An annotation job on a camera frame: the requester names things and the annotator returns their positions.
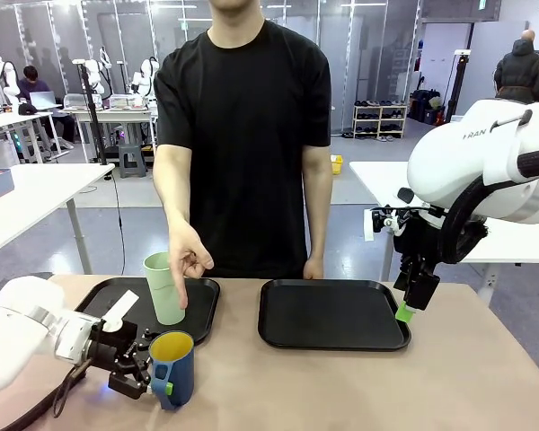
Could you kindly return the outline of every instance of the jacket hood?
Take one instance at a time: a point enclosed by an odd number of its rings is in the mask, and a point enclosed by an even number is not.
[[[513,55],[526,56],[535,52],[531,40],[519,39],[513,44]]]

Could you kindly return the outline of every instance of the neck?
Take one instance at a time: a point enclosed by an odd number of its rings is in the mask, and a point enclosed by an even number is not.
[[[260,3],[250,2],[243,9],[227,12],[211,6],[212,26],[208,36],[220,48],[239,48],[247,45],[261,30],[264,23]]]

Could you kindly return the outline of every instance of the black puffer jacket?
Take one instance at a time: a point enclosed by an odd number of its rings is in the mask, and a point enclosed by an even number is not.
[[[539,56],[531,40],[516,40],[495,71],[497,97],[533,103],[539,96]]]

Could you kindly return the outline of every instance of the black t-shirt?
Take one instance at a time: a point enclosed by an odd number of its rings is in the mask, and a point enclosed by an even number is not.
[[[158,144],[191,149],[190,224],[213,277],[301,276],[302,148],[330,144],[331,80],[312,41],[271,22],[240,48],[207,33],[155,78]]]

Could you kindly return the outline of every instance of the green tape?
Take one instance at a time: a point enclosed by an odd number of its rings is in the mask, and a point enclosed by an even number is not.
[[[395,314],[395,319],[397,319],[398,321],[404,321],[405,323],[409,323],[411,320],[411,317],[415,313],[405,308],[406,306],[407,304],[405,303],[405,301],[403,301],[401,305],[399,306],[399,308],[397,309],[397,313]]]

